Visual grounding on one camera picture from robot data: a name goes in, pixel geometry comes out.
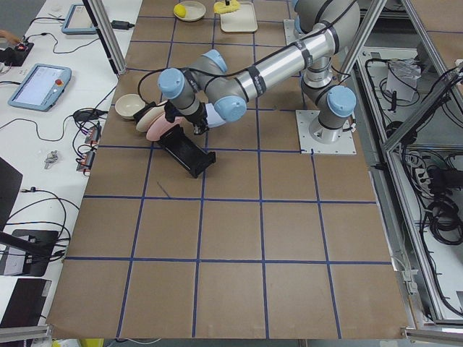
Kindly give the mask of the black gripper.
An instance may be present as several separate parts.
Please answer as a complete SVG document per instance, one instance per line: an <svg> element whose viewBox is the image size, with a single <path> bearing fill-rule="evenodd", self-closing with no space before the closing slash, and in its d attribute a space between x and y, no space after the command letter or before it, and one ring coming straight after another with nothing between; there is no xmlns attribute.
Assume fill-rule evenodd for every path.
<svg viewBox="0 0 463 347"><path fill-rule="evenodd" d="M194 113L185 115L184 117L193 125L193 133L195 135L202 135L209 130L207 111L204 103L200 103Z"/></svg>

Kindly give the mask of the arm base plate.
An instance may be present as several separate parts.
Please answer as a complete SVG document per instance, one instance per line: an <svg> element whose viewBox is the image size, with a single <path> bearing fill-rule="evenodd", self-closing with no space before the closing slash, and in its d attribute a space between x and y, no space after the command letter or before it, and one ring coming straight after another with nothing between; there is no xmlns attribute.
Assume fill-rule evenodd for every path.
<svg viewBox="0 0 463 347"><path fill-rule="evenodd" d="M352 130L345 120L340 129L327 129L319 122L319 111L296 110L297 131L302 154L356 155Z"/></svg>

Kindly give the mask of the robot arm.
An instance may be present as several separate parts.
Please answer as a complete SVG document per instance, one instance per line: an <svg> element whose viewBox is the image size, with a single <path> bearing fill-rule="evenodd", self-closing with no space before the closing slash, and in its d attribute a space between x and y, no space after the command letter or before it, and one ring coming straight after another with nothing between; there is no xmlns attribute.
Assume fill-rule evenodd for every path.
<svg viewBox="0 0 463 347"><path fill-rule="evenodd" d="M354 39L360 23L356 1L293 1L299 38L236 76L227 75L227 65L217 50L204 53L188 67L165 69L157 85L167 99L166 118L182 115L195 132L208 130L207 111L196 94L202 90L216 114L225 122L242 118L247 103L275 85L302 72L303 93L318 107L310 124L314 140L327 143L341 133L357 99L351 89L333 81L331 58Z"/></svg>

